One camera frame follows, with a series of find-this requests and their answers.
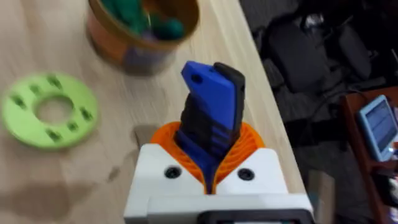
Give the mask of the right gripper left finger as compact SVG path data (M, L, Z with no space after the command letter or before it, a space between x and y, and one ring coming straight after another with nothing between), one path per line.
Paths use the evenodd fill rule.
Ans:
M198 211L191 198L203 196L205 183L200 168L174 141L180 123L155 130L140 148L124 209L125 223L196 223Z

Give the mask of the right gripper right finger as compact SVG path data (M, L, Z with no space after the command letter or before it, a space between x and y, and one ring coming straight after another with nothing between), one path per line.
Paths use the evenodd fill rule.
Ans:
M260 135L243 123L240 137L218 166L212 193L287 194L287 184L275 150L266 148Z

